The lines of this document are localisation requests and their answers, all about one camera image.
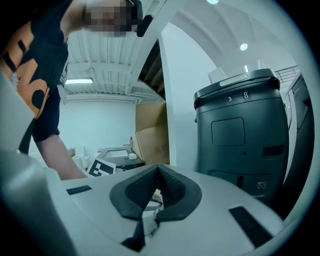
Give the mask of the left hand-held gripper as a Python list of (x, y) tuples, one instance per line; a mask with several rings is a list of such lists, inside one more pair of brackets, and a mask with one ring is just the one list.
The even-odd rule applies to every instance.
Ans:
[(116, 164), (96, 157), (87, 169), (89, 177), (112, 175), (116, 172)]

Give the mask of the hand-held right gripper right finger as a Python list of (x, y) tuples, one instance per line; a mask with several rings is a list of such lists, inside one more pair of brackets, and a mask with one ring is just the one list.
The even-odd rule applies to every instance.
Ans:
[(146, 256), (241, 256), (255, 250), (230, 210), (244, 208), (275, 237), (283, 220), (267, 205), (236, 185), (213, 176), (165, 166), (196, 182), (202, 192), (197, 208), (185, 219), (161, 222), (146, 244)]

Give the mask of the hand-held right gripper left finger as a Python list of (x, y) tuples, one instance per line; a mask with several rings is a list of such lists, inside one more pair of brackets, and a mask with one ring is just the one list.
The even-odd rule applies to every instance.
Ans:
[(151, 182), (156, 166), (143, 166), (107, 176), (60, 180), (46, 170), (52, 220), (46, 228), (50, 256), (158, 256), (160, 242), (148, 237), (156, 229), (154, 216), (142, 218), (143, 206), (126, 191), (139, 180)]

